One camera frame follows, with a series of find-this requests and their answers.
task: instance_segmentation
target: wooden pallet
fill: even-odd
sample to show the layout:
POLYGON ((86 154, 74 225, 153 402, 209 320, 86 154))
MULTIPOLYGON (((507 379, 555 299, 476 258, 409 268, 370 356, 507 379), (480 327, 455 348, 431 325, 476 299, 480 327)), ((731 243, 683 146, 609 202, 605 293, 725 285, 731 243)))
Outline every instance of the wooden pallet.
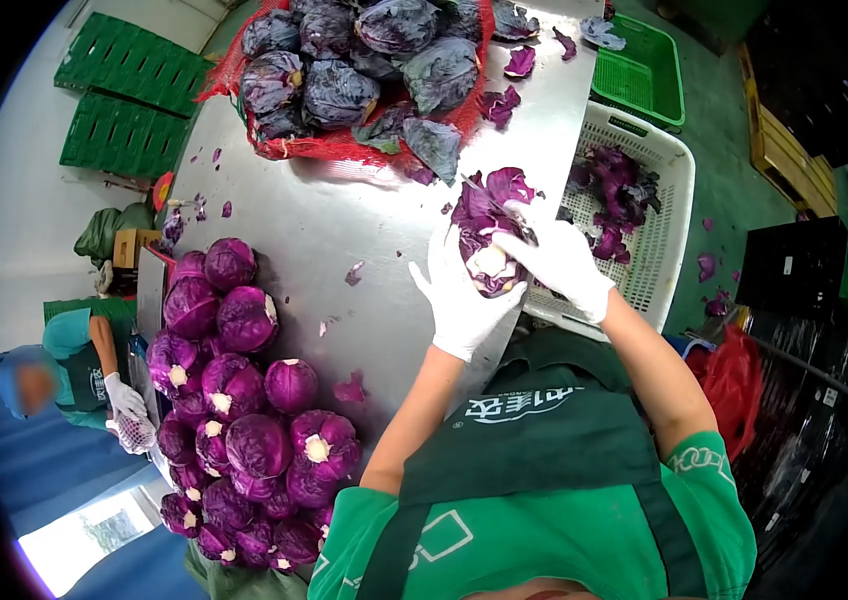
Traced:
POLYGON ((761 104, 746 45, 740 45, 738 55, 750 130, 750 164, 797 210, 813 210, 818 217, 836 215, 831 165, 823 156, 807 154, 784 124, 761 104))

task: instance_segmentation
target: red mesh bag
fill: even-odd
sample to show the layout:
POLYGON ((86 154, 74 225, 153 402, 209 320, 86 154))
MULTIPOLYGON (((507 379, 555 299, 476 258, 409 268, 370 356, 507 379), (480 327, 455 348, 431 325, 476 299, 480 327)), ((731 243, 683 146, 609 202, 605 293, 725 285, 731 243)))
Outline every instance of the red mesh bag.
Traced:
MULTIPOLYGON (((247 141, 254 147, 254 152, 258 156, 272 161, 308 157, 311 159, 321 159, 322 161, 360 161, 380 165, 393 164, 402 167, 419 165, 417 158, 407 148, 404 140, 401 140, 400 153, 387 154, 376 148, 358 144, 354 141, 354 136, 351 135, 349 129, 325 131, 316 137, 302 137, 292 140, 265 139, 259 141, 257 139, 255 133, 257 123, 254 114, 248 114, 242 105, 238 105, 237 101, 240 95, 240 75, 243 73, 244 67, 250 62, 243 54, 240 41, 243 38, 243 32, 248 23, 256 18, 267 15, 273 9, 286 10, 288 6, 288 0, 261 0, 261 9, 255 12, 240 27, 238 34, 234 37, 234 41, 231 42, 231 47, 227 51, 227 55, 217 66, 208 72, 207 84, 205 85, 206 91, 197 97, 197 102, 203 102, 216 95, 230 96, 231 104, 234 105, 241 119, 247 124, 247 141)), ((480 117, 480 97, 483 95, 484 85, 487 82, 487 78, 483 74, 483 64, 487 56, 487 45, 490 43, 491 35, 494 33, 494 25, 494 11, 491 8, 490 0, 480 0, 482 39, 477 49, 478 70, 480 71, 478 80, 474 84, 474 89, 467 95, 464 102, 439 119, 441 123, 449 123, 460 130, 463 136, 461 145, 467 143, 480 117)), ((367 119, 367 123, 373 123, 381 116, 387 106, 389 106, 389 103, 385 103, 383 100, 384 98, 382 97, 382 102, 378 103, 374 112, 367 119)))
POLYGON ((727 458, 733 461, 754 439, 754 419, 764 388, 757 344, 738 327, 726 325, 717 351, 696 345, 686 362, 714 409, 727 458))

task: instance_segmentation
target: green bag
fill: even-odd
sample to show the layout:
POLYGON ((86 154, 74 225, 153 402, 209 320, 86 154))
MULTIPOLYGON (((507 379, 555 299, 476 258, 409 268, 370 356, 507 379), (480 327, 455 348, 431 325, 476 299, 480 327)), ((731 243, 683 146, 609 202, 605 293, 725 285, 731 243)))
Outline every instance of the green bag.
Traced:
POLYGON ((191 539, 184 555, 184 569, 197 580, 212 600, 307 600, 307 580, 313 565, 302 565, 292 575, 273 569, 250 570, 241 566, 224 566, 209 560, 191 539))
POLYGON ((150 203, 134 202, 123 212, 116 208, 98 210, 77 238, 73 251, 89 257, 96 269, 114 256, 114 237, 121 230, 153 229, 154 209, 150 203))

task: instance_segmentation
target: cardboard box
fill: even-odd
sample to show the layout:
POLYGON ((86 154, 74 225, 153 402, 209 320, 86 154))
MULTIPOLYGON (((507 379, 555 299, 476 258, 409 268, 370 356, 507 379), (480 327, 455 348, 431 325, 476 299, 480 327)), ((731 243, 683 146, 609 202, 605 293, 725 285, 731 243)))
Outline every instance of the cardboard box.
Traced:
POLYGON ((136 269, 141 248, 161 239, 155 229, 122 229, 114 236, 114 266, 136 269))

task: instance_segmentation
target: stainless steel table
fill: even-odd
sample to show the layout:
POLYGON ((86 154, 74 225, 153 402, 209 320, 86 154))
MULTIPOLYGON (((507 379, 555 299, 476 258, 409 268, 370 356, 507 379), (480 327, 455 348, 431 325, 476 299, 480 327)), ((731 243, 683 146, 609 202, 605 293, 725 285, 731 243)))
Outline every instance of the stainless steel table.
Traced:
MULTIPOLYGON (((556 212, 597 54, 579 41, 577 56, 562 62, 563 47, 551 27, 578 40, 579 18, 600 15, 603 1, 535 6, 528 6, 527 16, 541 21, 536 66, 529 78, 513 83, 523 100, 506 131, 481 122, 461 152, 459 171, 487 174, 520 167, 556 212)), ((502 91, 511 83, 502 68, 509 48, 518 45, 491 45, 485 66, 488 90, 502 91)), ((228 99, 215 97, 197 118, 172 197, 186 200, 196 194, 208 199, 208 219, 197 222, 192 208, 182 208, 186 225, 175 254, 205 250, 228 236, 259 252, 256 284, 273 296, 281 327, 270 357, 308 360, 320 377, 322 406, 351 418, 372 450, 404 400, 433 335, 430 306, 406 263, 416 260, 424 267, 430 232, 442 206, 456 202, 460 184, 425 187, 389 169, 351 162, 259 158, 228 99), (222 152, 214 164, 216 148, 222 152), (197 161, 191 163, 191 157, 197 161), (220 216, 225 201, 233 204, 230 219, 220 216), (362 281, 350 287, 344 276, 360 260, 366 261, 359 272, 362 281), (321 321, 329 326, 324 337, 318 334, 321 321), (356 369, 364 373, 367 402, 337 402, 331 386, 356 369)), ((490 378, 518 314, 517 309, 508 314, 478 349, 460 383, 458 402, 479 393, 490 378)))

